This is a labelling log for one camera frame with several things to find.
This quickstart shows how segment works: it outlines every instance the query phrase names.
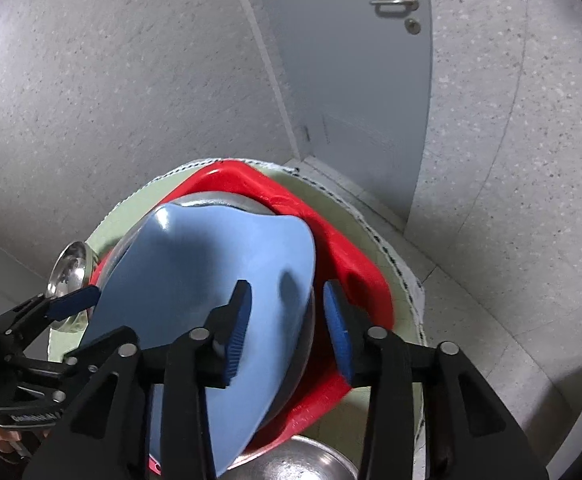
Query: metal bowl rim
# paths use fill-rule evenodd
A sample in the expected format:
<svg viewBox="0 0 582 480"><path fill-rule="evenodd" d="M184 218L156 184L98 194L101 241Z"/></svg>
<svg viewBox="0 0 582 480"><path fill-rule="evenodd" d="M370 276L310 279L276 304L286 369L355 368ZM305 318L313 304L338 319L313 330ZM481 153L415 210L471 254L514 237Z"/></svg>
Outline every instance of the metal bowl rim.
<svg viewBox="0 0 582 480"><path fill-rule="evenodd" d="M245 196L245 195L241 195L239 193L231 193L228 191L199 191L196 193L190 193L188 195L183 195L183 196L175 198L167 203L176 204L176 205L179 205L182 207L188 207L189 205L193 206L193 207L198 207L198 206L204 207L206 205L211 205L211 204L199 203L196 205L195 202L197 200L199 200L199 201L213 200L214 198L216 200L224 200L225 202L228 202L232 197L235 197L239 200L242 200L243 202L252 203L251 205L253 206L254 209L257 209L257 211L242 209L240 207L237 207L236 205L229 205L228 207L233 207L233 208L240 209L242 211L250 212L253 214L263 214L263 215L275 215L276 214L274 211L269 209L266 205L264 205L261 202L258 202L257 200L255 200L253 198L250 198L250 197ZM122 259L122 256L124 256L124 254L126 253L126 250L131 246L131 244L135 240L135 237L137 236L140 229L144 226L144 223L148 219L149 215L151 213L155 212L156 210L158 210L162 205L164 205L164 204L161 204L159 206L154 206L148 212L146 212L135 224L133 224L130 227L130 229L127 232L124 233L124 235L117 241L117 243L109 251L108 256L106 258L106 262L104 263L104 266L102 267L102 271L101 271L100 275L98 276L98 281L96 283L96 285L99 288L104 288L104 286L108 282L108 279L109 279L111 273L113 273L113 270L116 268L117 264Z"/></svg>
<svg viewBox="0 0 582 480"><path fill-rule="evenodd" d="M340 462L341 465L343 465L344 468L346 468L346 470L349 473L351 473L351 475L354 479L357 478L358 471L357 471L357 467L353 464L353 462L351 462L349 459L347 459L339 451L333 449L331 446L327 446L326 444L324 444L318 440L314 440L312 438L309 438L309 437L303 436L303 435L293 435L291 437L291 440L296 440L298 442L303 442L305 444L309 444L310 446L317 447L319 450L322 450L323 452L330 454L333 458L335 458L338 462Z"/></svg>
<svg viewBox="0 0 582 480"><path fill-rule="evenodd" d="M49 275L49 279L46 283L46 292L45 295L47 297L54 296L50 294L50 286L56 285L58 280L58 272L59 272L59 265L60 263L67 258L68 256L76 256L78 258L82 258L85 261L84 264L84 277L82 278L82 285L88 285L91 275L93 274L93 269L97 265L98 258L95 254L95 251L90 248L90 246L81 240L75 240L68 244L64 250L60 253L55 264L53 265L53 269Z"/></svg>

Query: gray floor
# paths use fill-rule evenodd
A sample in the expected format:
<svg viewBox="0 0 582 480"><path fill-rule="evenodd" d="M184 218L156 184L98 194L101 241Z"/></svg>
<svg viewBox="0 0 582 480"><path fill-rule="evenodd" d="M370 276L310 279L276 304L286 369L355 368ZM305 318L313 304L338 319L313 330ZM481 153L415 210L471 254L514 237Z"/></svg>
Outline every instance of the gray floor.
<svg viewBox="0 0 582 480"><path fill-rule="evenodd" d="M582 407L582 2L434 0L405 236Z"/></svg>
<svg viewBox="0 0 582 480"><path fill-rule="evenodd" d="M46 275L154 176L295 156L257 43L240 0L0 0L0 245Z"/></svg>

